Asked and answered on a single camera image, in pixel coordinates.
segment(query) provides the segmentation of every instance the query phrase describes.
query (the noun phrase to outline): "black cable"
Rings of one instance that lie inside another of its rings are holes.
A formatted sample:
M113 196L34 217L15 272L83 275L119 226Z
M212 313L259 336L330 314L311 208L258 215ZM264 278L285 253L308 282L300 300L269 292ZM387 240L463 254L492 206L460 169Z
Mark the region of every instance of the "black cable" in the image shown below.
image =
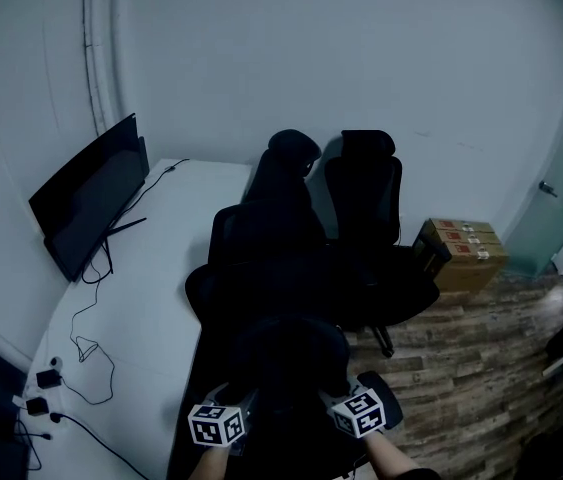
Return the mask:
M157 181L155 181L152 185L150 185L148 188L146 188L143 192L141 192L141 195L139 196L139 198L132 203L128 208L126 208L125 210L123 210L123 212L121 213L121 215L119 216L119 218L123 217L126 213L128 213L130 210L132 210L132 208L134 208L137 203L139 201L141 201L141 198L146 195L146 193L148 193L150 191L150 189L152 189L157 183L159 183L159 181L161 181L161 178L163 178L163 175L168 173L168 172L172 172L177 168L177 165L179 165L180 163L183 162L187 162L188 160L190 160L189 158L184 158L183 160L179 160L176 164L171 165L170 167L167 167L162 173L161 175L157 178Z
M179 160L177 163L175 163L174 165L171 165L170 167L167 167L157 178L157 181L155 181L152 185L150 185L147 189L145 189L141 195L139 196L139 198L132 203L128 208L126 208L121 215L119 216L119 218L123 217L125 214L127 214L130 210L132 210L132 208L134 208L137 203L139 201L141 201L141 198L148 192L150 191L152 188L154 188L154 186L159 183L159 181L161 181L161 178L168 172L172 172L177 168L177 165L179 165L182 162L186 162L188 161L189 158L184 158L183 160ZM110 364L112 365L112 370L110 371L110 396L108 398L106 398L105 400L101 400L99 402L91 402L90 400L88 400L85 396L83 396L81 393L79 393L76 389L70 387L68 385L68 383L65 381L65 377L61 377L61 379L63 380L63 385L68 388L70 391L76 393L77 395L79 395L81 398L83 398L83 400L85 400L88 404L90 405L101 405L106 403L109 400L112 400L112 398L114 397L114 390L112 389L112 378L114 376L114 369L116 368L114 361L112 361L112 359L110 358L110 356L106 353L105 350L103 350L103 348L101 347L101 345L99 345L98 342L94 341L94 340L90 340L88 338L84 338L83 336L76 336L76 337L72 337L72 335L74 334L74 319L80 315L81 313L83 313L84 311L87 311L90 308L93 308L94 306L97 305L98 301L99 301L99 286L101 286L101 281L103 281L106 277L108 277L110 274L112 274L112 258L110 257L110 250L108 249L108 246L106 245L105 242L103 242L101 244L101 247L103 249L103 251L105 252L106 257L108 258L108 271L105 273L105 275L101 275L101 272L99 272L97 270L97 268L94 266L94 264L92 263L92 260L94 259L94 254L90 257L89 260L89 265L90 267L92 267L92 269L97 273L98 278L95 281L89 281L85 278L85 268L81 271L81 280L85 283L85 284L91 284L91 285L95 285L95 289L94 289L94 302L92 304L90 304L89 306L86 306L85 308L77 311L74 315L72 315L72 321L70 322L70 341L72 343L74 343L74 345L77 347L77 351L79 352L79 363L83 363L85 362L88 357L90 357L97 349L99 349L101 352L103 352L103 355L108 359L108 361L110 361ZM85 350L83 350L81 348L81 345L79 344L79 340L85 341L87 343L89 343L89 345L87 346L87 348Z
M77 425L79 425L83 430L85 430L88 434L90 434L90 436L97 442L99 443L101 446L103 446L106 450L108 450L111 454L116 455L118 458L120 458L123 462L125 462L137 475L139 475L141 478L144 478L145 480L149 480L147 476L145 476L143 473L141 473L137 468L135 468L132 464L130 464L127 460L125 460L123 457L121 457L121 455L119 455L117 452L115 452L112 448L110 448L107 444L105 444L103 441L101 441L101 439L99 439L97 436L95 436L85 425L83 425L82 423L78 422L77 420L75 420L74 418L70 418L70 416L66 416L65 414L61 414L59 412L53 412L50 414L50 418L52 419L52 421L54 421L55 423L58 423L59 421L61 421L61 418L67 418L70 421L76 423Z
M112 274L112 259L110 258L110 251L108 251L108 248L105 245L105 242L101 244L101 248L105 251L106 257L108 258L108 271L105 273L104 276L101 276L101 274L99 273L99 271L94 267L94 265L92 264L92 260L94 259L94 254L96 254L96 252L92 255L92 257L90 257L90 266L96 271L97 274L99 274L99 278L95 281L88 281L83 275L85 274L85 268L81 271L81 281L83 281L85 284L99 284L101 281L103 281L106 277L108 277L110 274Z
M17 433L15 432L14 434L12 434L15 437L42 437L43 439L45 439L46 441L51 441L52 440L52 436L50 434L28 434L27 432L22 432L22 433Z
M18 423L19 425L21 425L23 427L23 430L25 431L25 436L28 438L28 443L30 448L32 448L32 451L34 452L34 456L37 458L37 462L39 463L39 467L38 468L27 468L28 471L41 471L41 468L43 467L43 464L41 464L41 459L39 458L39 454L37 453L37 451L34 448L34 445L32 444L32 438L30 436L34 435L34 434L30 434L28 432L28 427L25 426L25 423L23 423L19 418L17 418L16 423Z
M365 458L366 454L364 453L363 455L361 455L361 457L359 457L357 460L355 460L353 462L353 466L354 466L354 471L352 472L352 480L355 480L355 478L357 477L357 462L359 462L360 460L363 460Z
M103 281L105 279L105 277L110 273L110 272L108 272L108 274L106 274L105 276L101 276L101 272L99 272L97 270L97 268L94 265L92 265L92 261L90 261L90 266L94 269L94 271L99 276L99 278L94 283L91 283L91 284L96 285L96 287L94 289L94 302L92 304L90 304L89 306L86 306L85 308L77 311L74 315L72 315L72 321L70 323L70 341L72 343L74 343L74 345L77 347L77 351L79 352L79 363L85 362L88 359L88 357L90 357L92 355L92 353L94 351L96 351L97 349L99 349L103 353L103 355L108 359L108 361L110 361L110 364L112 365L112 370L110 371L110 396L108 398L106 398L105 400L101 400L99 402L91 402L85 396L83 396L81 393L79 393L76 389L68 386L67 382L65 381L65 377L61 377L61 379L63 380L63 385L66 388L68 388L70 391L73 391L74 393L79 395L88 404L90 404L90 405L101 405L101 404L106 403L109 400L112 400L112 398L114 397L114 390L112 389L112 378L114 377L114 369L116 368L114 361L112 361L110 356L107 354L107 352L105 350L103 350L103 347L101 347L101 345L99 345L98 342L96 342L94 340L90 340L88 338L84 338L83 336L76 336L75 338L72 337L72 335L74 334L74 319L77 317L77 315L80 315L84 311L87 311L88 309L93 308L94 306L97 305L97 302L99 301L99 286L101 286L101 281ZM84 351L81 348L81 345L79 345L79 340L86 341L86 342L90 343L91 345L89 345Z

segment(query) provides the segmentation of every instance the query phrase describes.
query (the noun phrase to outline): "cardboard box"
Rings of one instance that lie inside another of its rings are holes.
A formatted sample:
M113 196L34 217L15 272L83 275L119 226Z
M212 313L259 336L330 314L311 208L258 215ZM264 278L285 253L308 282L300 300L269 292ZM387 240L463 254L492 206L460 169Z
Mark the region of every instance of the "cardboard box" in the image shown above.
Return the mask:
M508 253L494 231L467 232L458 229L457 225L492 230L486 223L428 219L421 232L445 247L451 258L444 263L436 254L431 254L424 258L424 270L433 277L442 292L477 292L506 264ZM423 249L415 247L415 255L422 254Z
M437 219L429 219L423 225L423 232L431 238L443 243L457 243L457 244L496 244L501 245L499 237L493 232L482 231L462 231L458 229L444 229L438 227L436 222L451 222L451 221L437 221Z
M436 229L454 229L456 231L466 231L472 233L494 233L494 229L487 222L469 222L465 220L449 220L449 219L428 219Z

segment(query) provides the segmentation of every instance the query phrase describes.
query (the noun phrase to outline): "white desk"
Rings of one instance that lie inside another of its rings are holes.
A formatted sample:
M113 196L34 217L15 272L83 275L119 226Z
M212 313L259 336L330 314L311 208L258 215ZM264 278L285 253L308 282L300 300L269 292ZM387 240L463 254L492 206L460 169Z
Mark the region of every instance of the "white desk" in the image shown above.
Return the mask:
M142 190L173 163L159 161ZM114 361L114 398L90 406L64 386L44 392L51 411L85 424L151 480L166 477L200 333L185 295L185 280L207 262L214 215L239 203L250 170L246 165L184 162L165 174L119 222L147 217L109 238L114 275L101 282L97 305L76 317L73 335L98 341ZM102 251L94 264L101 273L107 271ZM86 271L86 279L96 277L92 269ZM69 340L72 315L94 301L94 292L94 285L83 282L68 287L34 357L29 385L36 385L35 374L48 369L49 361L58 356L71 387L91 401L108 396L108 360L96 351L79 364ZM28 389L28 397L33 390ZM57 425L47 416L27 414L22 419L30 432L53 436L52 441L35 439L43 469L30 472L29 478L138 478L74 423L63 420Z

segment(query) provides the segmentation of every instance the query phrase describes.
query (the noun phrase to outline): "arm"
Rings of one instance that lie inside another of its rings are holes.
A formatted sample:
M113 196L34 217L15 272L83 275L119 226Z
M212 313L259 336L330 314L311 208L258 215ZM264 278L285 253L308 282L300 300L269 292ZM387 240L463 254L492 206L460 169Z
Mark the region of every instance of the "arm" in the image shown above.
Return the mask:
M379 432L369 433L363 441L372 469L380 480L392 480L420 467Z
M223 480L228 467L228 448L210 448L201 456L201 460L194 468L190 480Z

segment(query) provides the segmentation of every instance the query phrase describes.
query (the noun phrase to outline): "chair base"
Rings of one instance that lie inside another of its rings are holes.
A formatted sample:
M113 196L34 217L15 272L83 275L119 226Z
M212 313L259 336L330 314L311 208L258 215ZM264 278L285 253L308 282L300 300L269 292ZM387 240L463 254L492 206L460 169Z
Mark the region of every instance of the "chair base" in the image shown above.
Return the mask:
M375 338L379 342L381 347L381 353L390 359L394 355L394 345L392 344L392 339L388 334L388 328L385 325L374 325L372 326L372 332Z

